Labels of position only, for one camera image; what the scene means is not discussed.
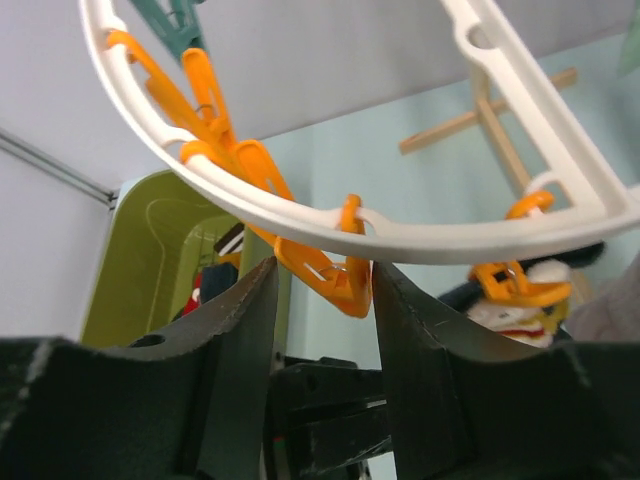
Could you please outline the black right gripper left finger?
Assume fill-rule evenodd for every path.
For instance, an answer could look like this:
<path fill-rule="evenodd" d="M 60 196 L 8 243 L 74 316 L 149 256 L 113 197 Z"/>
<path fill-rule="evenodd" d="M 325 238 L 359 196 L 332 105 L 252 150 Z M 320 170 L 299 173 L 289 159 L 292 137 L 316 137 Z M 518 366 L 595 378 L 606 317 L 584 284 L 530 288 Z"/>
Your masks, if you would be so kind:
<path fill-rule="evenodd" d="M 5 479 L 256 479 L 278 302 L 268 258 L 127 347 L 1 342 Z"/>

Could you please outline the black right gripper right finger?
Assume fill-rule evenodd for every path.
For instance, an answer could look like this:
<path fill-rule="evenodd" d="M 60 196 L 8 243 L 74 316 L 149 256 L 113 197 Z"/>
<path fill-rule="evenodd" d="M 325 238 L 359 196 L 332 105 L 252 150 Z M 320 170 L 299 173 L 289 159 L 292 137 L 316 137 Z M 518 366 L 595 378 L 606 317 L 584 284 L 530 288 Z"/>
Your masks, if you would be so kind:
<path fill-rule="evenodd" d="M 401 479 L 635 479 L 639 347 L 535 348 L 373 267 L 395 468 Z"/>

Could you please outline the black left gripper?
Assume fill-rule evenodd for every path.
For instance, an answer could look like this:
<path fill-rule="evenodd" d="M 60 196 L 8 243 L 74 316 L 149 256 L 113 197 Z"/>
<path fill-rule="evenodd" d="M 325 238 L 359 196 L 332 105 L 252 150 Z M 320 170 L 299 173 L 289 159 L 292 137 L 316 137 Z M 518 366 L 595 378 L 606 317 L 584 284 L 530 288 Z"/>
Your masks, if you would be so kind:
<path fill-rule="evenodd" d="M 392 450 L 381 371 L 331 357 L 276 356 L 264 479 L 370 479 L 369 460 Z"/>

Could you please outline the red patterned sock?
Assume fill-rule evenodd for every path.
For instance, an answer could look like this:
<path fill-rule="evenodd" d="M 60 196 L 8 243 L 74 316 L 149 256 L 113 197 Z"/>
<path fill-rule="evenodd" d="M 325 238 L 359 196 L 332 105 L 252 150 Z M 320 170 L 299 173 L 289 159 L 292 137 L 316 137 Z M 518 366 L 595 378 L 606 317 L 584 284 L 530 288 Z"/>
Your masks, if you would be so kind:
<path fill-rule="evenodd" d="M 181 313 L 182 316 L 185 316 L 191 313 L 201 305 L 200 291 L 201 291 L 202 278 L 203 278 L 203 274 L 201 272 L 198 272 L 194 278 L 190 296 L 187 299 L 186 304 L 182 309 L 182 313 Z"/>

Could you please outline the navy blue sock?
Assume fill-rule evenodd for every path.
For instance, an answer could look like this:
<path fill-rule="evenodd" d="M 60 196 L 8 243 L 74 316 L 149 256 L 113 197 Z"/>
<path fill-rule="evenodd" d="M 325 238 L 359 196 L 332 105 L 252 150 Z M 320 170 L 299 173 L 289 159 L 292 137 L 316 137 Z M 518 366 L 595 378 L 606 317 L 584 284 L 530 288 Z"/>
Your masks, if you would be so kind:
<path fill-rule="evenodd" d="M 545 348 L 565 339 L 571 309 L 592 297 L 582 269 L 596 263 L 605 244 L 529 260 L 485 263 L 439 300 L 477 324 L 518 342 Z"/>

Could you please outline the white round clip hanger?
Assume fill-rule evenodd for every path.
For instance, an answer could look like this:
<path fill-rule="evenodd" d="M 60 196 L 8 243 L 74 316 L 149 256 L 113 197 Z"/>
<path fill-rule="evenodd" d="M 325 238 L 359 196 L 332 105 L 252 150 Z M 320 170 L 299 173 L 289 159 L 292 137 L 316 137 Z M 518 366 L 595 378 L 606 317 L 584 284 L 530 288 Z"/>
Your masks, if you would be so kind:
<path fill-rule="evenodd" d="M 126 1 L 82 1 L 84 41 L 123 121 L 166 169 L 239 219 L 341 256 L 461 265 L 580 248 L 639 226 L 639 183 L 609 163 L 497 1 L 225 1 L 201 7 L 208 57 L 235 142 L 261 142 L 294 199 L 181 146 L 147 73 L 107 46 L 131 34 L 188 101 L 182 65 Z M 472 105 L 470 65 L 504 98 L 533 168 L 560 200 L 507 221 L 514 195 L 479 133 L 408 158 L 402 136 Z"/>

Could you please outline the mustard yellow striped sock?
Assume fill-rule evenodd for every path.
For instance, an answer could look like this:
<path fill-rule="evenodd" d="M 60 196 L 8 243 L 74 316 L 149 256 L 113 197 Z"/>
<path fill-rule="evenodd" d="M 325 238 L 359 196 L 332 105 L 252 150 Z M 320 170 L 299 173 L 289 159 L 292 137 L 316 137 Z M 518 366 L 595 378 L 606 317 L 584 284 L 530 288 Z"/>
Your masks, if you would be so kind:
<path fill-rule="evenodd" d="M 215 242 L 213 250 L 216 263 L 230 263 L 237 270 L 240 269 L 244 232 L 245 226 L 236 223 Z"/>

